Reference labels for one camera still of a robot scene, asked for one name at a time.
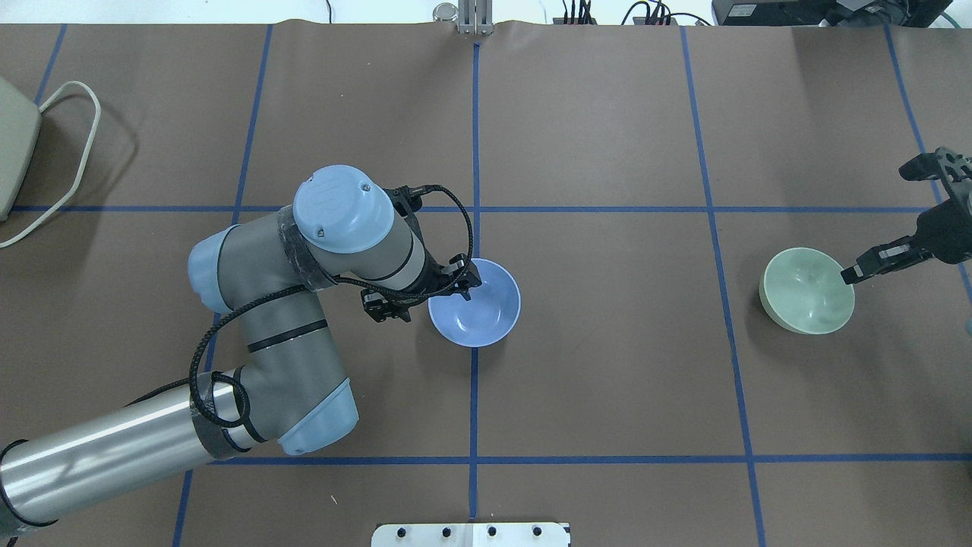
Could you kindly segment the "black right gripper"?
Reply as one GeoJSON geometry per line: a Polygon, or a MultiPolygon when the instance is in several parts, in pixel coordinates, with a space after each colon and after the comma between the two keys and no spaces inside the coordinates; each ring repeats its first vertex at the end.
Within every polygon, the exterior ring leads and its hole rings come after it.
{"type": "Polygon", "coordinates": [[[939,147],[908,160],[899,167],[899,176],[908,181],[941,182],[948,198],[919,215],[917,231],[912,236],[871,247],[861,254],[853,266],[841,271],[844,284],[862,283],[930,258],[946,264],[970,259],[970,159],[948,147],[939,147]]]}

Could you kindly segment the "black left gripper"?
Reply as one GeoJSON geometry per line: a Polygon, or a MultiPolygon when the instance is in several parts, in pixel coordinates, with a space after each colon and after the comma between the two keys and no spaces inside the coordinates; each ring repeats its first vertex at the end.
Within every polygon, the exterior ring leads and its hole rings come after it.
{"type": "Polygon", "coordinates": [[[395,276],[384,280],[361,280],[362,308],[376,322],[386,319],[409,322],[410,309],[434,296],[458,295],[470,302],[471,291],[482,286],[477,266],[468,255],[457,254],[448,263],[441,264],[431,256],[424,243],[416,214],[422,208],[422,197],[438,191],[454,202],[464,221],[468,222],[468,211],[462,202],[443,186],[402,186],[386,190],[393,209],[404,221],[412,239],[409,240],[409,253],[395,276]]]}

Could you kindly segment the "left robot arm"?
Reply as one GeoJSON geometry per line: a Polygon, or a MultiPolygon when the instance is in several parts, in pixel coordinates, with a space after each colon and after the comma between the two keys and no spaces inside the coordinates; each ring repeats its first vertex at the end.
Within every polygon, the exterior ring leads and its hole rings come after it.
{"type": "Polygon", "coordinates": [[[188,276],[219,316],[184,377],[121,409],[2,450],[2,537],[277,443],[306,456],[360,419],[320,294],[360,292],[372,321],[469,297],[475,222],[437,183],[387,188],[354,166],[313,172],[277,211],[201,240],[188,276]]]}

